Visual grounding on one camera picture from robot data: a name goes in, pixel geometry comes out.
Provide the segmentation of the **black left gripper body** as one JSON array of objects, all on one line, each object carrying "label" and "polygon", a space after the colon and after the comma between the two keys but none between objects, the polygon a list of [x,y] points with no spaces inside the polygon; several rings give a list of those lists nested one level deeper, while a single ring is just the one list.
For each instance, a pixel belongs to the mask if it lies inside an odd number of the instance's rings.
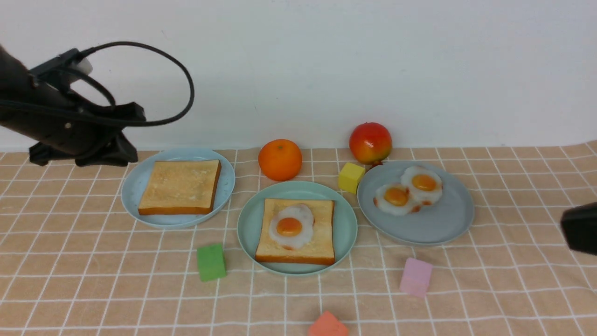
[{"label": "black left gripper body", "polygon": [[73,160],[79,167],[109,165],[125,167],[139,161],[136,147],[123,133],[124,126],[107,126],[56,113],[30,112],[32,138],[30,162],[46,166],[51,161]]}]

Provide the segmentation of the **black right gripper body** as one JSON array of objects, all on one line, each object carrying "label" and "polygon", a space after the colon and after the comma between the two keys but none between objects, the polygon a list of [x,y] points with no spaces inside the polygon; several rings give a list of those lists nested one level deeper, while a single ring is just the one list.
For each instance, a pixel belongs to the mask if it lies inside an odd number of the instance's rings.
[{"label": "black right gripper body", "polygon": [[597,203],[567,209],[560,219],[565,241],[572,251],[597,255]]}]

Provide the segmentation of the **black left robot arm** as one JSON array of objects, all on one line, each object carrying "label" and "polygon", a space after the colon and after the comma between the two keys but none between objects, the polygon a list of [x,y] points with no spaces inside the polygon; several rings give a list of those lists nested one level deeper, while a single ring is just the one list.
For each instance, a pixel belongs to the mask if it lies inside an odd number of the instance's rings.
[{"label": "black left robot arm", "polygon": [[100,119],[145,121],[143,108],[117,105],[110,91],[90,77],[91,70],[78,49],[31,70],[1,49],[1,125],[36,140],[28,149],[31,163],[73,160],[79,167],[125,167],[138,162],[124,126]]}]

